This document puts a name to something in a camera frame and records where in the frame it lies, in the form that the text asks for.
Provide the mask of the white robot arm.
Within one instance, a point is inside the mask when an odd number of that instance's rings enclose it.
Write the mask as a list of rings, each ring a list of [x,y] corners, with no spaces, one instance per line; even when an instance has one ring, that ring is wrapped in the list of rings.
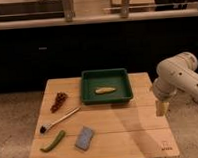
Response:
[[[165,115],[169,106],[168,100],[176,95],[178,89],[190,94],[198,103],[198,73],[195,72],[197,66],[197,57],[189,52],[179,53],[157,65],[157,78],[152,85],[152,93],[157,98],[157,116]]]

